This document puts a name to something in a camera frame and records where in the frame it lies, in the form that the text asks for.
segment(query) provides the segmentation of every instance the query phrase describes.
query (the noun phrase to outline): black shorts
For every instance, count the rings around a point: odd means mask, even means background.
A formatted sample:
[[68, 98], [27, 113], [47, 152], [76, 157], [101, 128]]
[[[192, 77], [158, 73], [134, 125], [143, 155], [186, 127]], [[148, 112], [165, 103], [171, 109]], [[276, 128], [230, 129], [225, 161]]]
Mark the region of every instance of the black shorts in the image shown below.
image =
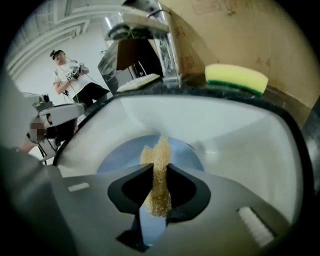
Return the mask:
[[84, 103], [89, 108], [94, 102], [93, 100], [99, 100], [102, 96], [106, 95], [109, 90], [102, 86], [90, 82], [88, 83], [76, 96], [73, 97], [74, 102]]

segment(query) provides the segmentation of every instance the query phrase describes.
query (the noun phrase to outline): white sink basin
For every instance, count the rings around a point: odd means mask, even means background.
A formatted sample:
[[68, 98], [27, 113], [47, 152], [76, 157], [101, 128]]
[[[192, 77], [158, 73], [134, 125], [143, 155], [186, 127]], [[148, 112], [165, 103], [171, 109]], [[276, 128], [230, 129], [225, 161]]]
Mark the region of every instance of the white sink basin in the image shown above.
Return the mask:
[[302, 167], [287, 124], [276, 114], [212, 97], [144, 95], [111, 101], [59, 157], [64, 177], [95, 174], [116, 147], [164, 135], [194, 148], [204, 171], [244, 185], [292, 223], [299, 215]]

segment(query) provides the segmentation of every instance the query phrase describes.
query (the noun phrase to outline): chrome faucet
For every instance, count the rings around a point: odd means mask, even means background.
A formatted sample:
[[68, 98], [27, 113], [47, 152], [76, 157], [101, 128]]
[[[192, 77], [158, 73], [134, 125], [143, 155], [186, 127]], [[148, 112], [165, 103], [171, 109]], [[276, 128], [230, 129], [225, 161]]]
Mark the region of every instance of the chrome faucet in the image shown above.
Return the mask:
[[105, 17], [105, 39], [154, 39], [163, 81], [180, 85], [179, 58], [170, 10], [156, 0], [127, 0], [124, 5], [140, 9], [146, 12], [146, 16], [118, 12]]

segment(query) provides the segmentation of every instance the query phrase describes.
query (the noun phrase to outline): white cloth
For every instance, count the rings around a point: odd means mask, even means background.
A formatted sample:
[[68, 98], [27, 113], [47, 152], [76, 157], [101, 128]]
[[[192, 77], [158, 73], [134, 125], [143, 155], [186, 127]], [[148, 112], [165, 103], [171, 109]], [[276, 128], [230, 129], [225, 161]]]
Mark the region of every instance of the white cloth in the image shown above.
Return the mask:
[[[67, 63], [58, 66], [57, 69], [53, 73], [53, 82], [65, 82], [67, 81], [66, 74], [73, 71], [72, 67], [77, 67], [78, 63], [74, 60], [67, 61]], [[88, 79], [86, 75], [81, 74], [77, 80], [71, 80], [70, 85], [67, 87], [67, 91], [69, 92], [69, 97], [73, 98], [78, 94], [87, 84], [91, 81]]]

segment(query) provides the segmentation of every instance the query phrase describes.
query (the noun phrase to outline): cardboard box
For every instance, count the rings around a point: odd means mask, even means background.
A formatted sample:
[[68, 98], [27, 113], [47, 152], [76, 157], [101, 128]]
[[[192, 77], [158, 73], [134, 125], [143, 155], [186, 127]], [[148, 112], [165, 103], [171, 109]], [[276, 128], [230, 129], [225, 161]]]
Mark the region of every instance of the cardboard box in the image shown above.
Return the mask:
[[267, 0], [159, 0], [172, 10], [183, 74], [212, 63], [262, 72], [269, 85], [312, 108], [320, 67], [299, 27]]

